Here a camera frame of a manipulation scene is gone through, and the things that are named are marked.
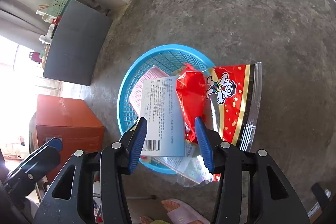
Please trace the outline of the clear zip bag red flowers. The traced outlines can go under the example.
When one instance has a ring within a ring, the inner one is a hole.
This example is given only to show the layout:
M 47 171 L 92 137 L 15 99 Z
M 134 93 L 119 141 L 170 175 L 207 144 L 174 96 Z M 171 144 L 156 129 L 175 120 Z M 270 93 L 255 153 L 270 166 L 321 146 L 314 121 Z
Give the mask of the clear zip bag red flowers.
M 220 175 L 214 175 L 205 167 L 199 146 L 190 141 L 185 142 L 184 157 L 155 157 L 155 160 L 178 174 L 177 182 L 184 187 L 218 182 Z

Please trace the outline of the blue medicine box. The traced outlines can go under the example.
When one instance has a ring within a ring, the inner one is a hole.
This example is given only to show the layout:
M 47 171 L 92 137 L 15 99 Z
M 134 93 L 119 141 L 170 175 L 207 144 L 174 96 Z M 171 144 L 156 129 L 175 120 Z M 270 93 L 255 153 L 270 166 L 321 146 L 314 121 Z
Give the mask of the blue medicine box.
M 185 156 L 185 123 L 176 82 L 176 76 L 151 80 L 143 91 L 141 116 L 147 120 L 147 134 L 142 156 Z

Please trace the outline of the red cartoon snack bag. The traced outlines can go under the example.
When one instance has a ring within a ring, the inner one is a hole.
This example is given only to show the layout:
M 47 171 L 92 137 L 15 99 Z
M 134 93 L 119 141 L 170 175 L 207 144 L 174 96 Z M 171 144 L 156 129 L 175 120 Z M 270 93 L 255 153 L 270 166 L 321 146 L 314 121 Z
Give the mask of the red cartoon snack bag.
M 262 63 L 212 67 L 206 80 L 204 121 L 242 151 L 250 151 L 261 104 Z

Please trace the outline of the red snack packet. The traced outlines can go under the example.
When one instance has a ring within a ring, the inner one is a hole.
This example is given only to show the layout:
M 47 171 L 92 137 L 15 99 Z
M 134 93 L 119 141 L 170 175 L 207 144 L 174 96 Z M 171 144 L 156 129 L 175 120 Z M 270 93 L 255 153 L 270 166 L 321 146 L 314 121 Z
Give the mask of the red snack packet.
M 175 87 L 185 122 L 185 138 L 197 144 L 195 118 L 202 117 L 206 103 L 206 82 L 201 71 L 184 63 Z

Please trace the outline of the pink scrub sponge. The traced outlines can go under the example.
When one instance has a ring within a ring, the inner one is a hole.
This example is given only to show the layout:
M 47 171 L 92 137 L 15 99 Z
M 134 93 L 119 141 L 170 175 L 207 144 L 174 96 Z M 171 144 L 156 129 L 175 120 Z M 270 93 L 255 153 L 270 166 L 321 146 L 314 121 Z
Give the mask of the pink scrub sponge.
M 141 114 L 142 99 L 144 98 L 143 91 L 147 90 L 150 81 L 168 76 L 163 70 L 153 66 L 136 81 L 129 96 L 129 103 L 138 117 Z

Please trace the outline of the orange cardboard box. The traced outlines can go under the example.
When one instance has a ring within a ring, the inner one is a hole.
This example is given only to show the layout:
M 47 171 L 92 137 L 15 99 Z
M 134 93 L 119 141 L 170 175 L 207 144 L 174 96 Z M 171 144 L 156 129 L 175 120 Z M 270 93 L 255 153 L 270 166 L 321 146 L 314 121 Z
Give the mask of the orange cardboard box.
M 38 95 L 33 147 L 41 147 L 52 138 L 63 143 L 60 164 L 46 175 L 52 182 L 76 150 L 86 153 L 102 148 L 105 126 L 83 100 Z

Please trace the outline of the pink slipper foot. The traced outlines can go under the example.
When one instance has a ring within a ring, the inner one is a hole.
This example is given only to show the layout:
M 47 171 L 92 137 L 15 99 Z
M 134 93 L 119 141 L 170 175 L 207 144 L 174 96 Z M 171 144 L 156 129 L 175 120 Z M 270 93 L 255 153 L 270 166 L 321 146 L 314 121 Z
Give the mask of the pink slipper foot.
M 210 221 L 193 209 L 189 204 L 177 200 L 168 199 L 162 200 L 161 204 L 163 208 L 167 211 L 167 216 L 172 223 L 175 224 L 190 224 L 190 223 L 201 223 L 210 224 Z

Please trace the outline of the blue plastic waste basket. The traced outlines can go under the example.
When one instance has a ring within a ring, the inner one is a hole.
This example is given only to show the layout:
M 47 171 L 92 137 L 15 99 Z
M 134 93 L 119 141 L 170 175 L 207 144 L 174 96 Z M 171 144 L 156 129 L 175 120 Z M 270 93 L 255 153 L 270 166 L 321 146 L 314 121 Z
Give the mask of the blue plastic waste basket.
M 186 140 L 185 123 L 175 91 L 186 65 L 205 71 L 214 63 L 201 52 L 177 44 L 159 46 L 140 56 L 127 71 L 117 99 L 120 133 L 125 133 L 149 110 L 148 133 L 140 162 L 159 173 L 183 173 L 196 146 Z

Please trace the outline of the dark grey cabinet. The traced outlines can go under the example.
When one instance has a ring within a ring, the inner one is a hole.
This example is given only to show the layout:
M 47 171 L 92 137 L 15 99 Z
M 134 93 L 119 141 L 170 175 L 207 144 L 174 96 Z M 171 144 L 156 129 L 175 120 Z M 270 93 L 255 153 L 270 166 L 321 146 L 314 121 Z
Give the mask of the dark grey cabinet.
M 89 86 L 111 24 L 110 17 L 71 0 L 52 38 L 43 77 Z

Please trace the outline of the red thermos bottle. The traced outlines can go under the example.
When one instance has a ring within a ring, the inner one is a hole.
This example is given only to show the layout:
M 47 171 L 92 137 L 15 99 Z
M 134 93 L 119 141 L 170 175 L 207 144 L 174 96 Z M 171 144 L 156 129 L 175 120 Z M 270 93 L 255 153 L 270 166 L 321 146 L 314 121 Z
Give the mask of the red thermos bottle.
M 34 61 L 38 64 L 42 62 L 42 59 L 40 58 L 40 53 L 39 52 L 30 52 L 29 58 L 31 61 Z

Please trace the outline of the white spray bottle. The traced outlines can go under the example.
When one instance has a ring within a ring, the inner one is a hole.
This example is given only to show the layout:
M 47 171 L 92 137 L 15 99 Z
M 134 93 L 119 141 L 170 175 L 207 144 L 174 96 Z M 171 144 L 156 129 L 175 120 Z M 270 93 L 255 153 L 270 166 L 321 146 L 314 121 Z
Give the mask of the white spray bottle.
M 54 24 L 51 24 L 49 26 L 49 29 L 47 31 L 47 34 L 46 35 L 41 35 L 39 37 L 39 41 L 42 42 L 43 44 L 48 44 L 50 45 L 52 43 L 52 36 L 53 36 L 53 32 L 54 32 L 54 29 L 55 29 L 55 25 Z

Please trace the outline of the green plastic basket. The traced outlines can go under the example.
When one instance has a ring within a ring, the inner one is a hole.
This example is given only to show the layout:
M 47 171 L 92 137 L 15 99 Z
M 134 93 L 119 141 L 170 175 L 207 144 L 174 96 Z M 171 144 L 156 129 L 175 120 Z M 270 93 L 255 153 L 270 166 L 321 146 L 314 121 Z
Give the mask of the green plastic basket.
M 48 16 L 53 16 L 54 18 L 57 18 L 59 15 L 63 15 L 70 1 L 71 0 L 52 0 L 46 14 Z

